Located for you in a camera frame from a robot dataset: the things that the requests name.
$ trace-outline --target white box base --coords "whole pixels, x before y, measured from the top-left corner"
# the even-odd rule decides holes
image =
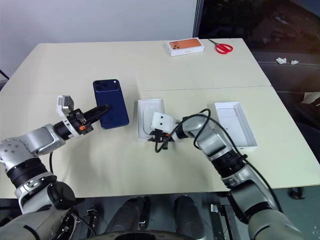
[[[138,141],[147,142],[152,136],[151,124],[155,112],[164,113],[161,98],[138,100]]]
[[[219,123],[237,147],[248,149],[258,146],[239,102],[216,102],[214,105]]]

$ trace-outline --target orange accent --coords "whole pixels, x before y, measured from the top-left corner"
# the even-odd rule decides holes
[[[196,38],[180,40],[180,41],[172,41],[172,42],[169,42],[169,44],[172,49],[187,49],[187,48],[201,46],[201,43]]]

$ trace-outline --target white wall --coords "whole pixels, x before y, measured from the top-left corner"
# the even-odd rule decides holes
[[[193,34],[197,0],[0,0],[0,69],[39,43],[175,40]]]

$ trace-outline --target scissor handle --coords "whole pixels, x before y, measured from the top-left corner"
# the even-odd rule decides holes
[[[234,48],[228,44],[220,43],[215,45],[215,50],[220,54],[227,54],[232,52]]]

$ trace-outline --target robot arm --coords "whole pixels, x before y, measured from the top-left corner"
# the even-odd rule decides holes
[[[151,127],[156,133],[174,132],[168,138],[172,136],[175,142],[197,136],[197,145],[230,189],[228,199],[237,217],[248,224],[250,239],[303,240],[301,232],[278,210],[271,192],[255,171],[235,152],[216,124],[206,124],[207,118],[200,113],[179,124],[171,116],[156,112]]]
[[[110,107],[99,106],[82,113],[74,110],[70,96],[60,95],[57,111],[62,121],[0,142],[0,162],[16,187],[14,194],[22,212],[0,228],[3,239],[51,239],[56,234],[76,198],[67,184],[47,171],[38,156],[58,149],[72,137],[91,132],[92,123]]]

